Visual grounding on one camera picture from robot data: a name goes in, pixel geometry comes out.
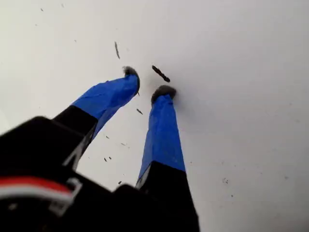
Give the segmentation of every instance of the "dust speck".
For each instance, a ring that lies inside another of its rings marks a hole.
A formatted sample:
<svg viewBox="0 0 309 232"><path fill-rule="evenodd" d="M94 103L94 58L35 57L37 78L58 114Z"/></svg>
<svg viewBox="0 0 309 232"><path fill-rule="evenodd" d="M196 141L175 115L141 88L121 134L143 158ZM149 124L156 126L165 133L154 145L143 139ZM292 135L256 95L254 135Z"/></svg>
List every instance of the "dust speck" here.
<svg viewBox="0 0 309 232"><path fill-rule="evenodd" d="M224 183L224 184L228 184L228 179L223 178L223 179L222 179L222 183Z"/></svg>

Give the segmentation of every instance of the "small black fragment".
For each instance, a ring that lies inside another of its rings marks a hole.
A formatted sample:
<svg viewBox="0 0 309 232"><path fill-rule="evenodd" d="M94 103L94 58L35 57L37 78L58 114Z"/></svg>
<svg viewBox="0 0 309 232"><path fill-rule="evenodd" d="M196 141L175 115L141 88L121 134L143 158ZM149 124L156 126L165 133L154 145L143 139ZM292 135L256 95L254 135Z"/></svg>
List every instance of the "small black fragment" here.
<svg viewBox="0 0 309 232"><path fill-rule="evenodd" d="M165 76L155 65L152 66L152 69L159 74L159 76L161 76L163 78L163 80L165 80L166 82L170 82L170 79Z"/></svg>
<svg viewBox="0 0 309 232"><path fill-rule="evenodd" d="M119 52L118 52L118 46L117 46L116 41L115 41L115 49L116 49L116 54L118 56L118 59L120 59Z"/></svg>
<svg viewBox="0 0 309 232"><path fill-rule="evenodd" d="M139 109L136 109L137 110L137 112L139 112L141 115L143 114Z"/></svg>

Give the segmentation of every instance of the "white surface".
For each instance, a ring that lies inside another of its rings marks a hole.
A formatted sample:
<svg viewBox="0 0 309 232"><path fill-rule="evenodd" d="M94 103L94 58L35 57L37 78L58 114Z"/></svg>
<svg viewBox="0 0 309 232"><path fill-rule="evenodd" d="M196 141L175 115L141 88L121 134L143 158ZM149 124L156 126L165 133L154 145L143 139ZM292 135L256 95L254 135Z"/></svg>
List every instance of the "white surface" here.
<svg viewBox="0 0 309 232"><path fill-rule="evenodd" d="M308 231L308 11L307 0L0 0L1 130L54 117L132 65L140 97L107 123L78 170L109 189L134 185L150 97L164 84L155 64L179 91L202 231Z"/></svg>

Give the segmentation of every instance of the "dark debris particle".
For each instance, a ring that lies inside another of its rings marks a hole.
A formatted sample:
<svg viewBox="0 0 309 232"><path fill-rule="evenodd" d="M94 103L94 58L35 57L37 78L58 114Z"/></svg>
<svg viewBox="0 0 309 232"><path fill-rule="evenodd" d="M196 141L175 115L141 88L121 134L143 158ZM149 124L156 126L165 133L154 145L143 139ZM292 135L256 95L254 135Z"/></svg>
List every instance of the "dark debris particle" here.
<svg viewBox="0 0 309 232"><path fill-rule="evenodd" d="M228 184L228 179L223 178L222 183Z"/></svg>
<svg viewBox="0 0 309 232"><path fill-rule="evenodd" d="M137 112L139 112L141 115L143 114L139 109L136 109L137 110Z"/></svg>
<svg viewBox="0 0 309 232"><path fill-rule="evenodd" d="M118 46L117 46L117 42L116 41L115 41L115 49L116 49L116 54L118 56L118 59L120 59L119 51L118 51Z"/></svg>
<svg viewBox="0 0 309 232"><path fill-rule="evenodd" d="M161 70L159 70L155 65L152 66L152 69L153 69L157 74L159 74L159 76L161 76L161 77L163 78L163 80L165 80L166 82L170 82L170 79L169 79L167 76L165 76L165 75L161 72Z"/></svg>

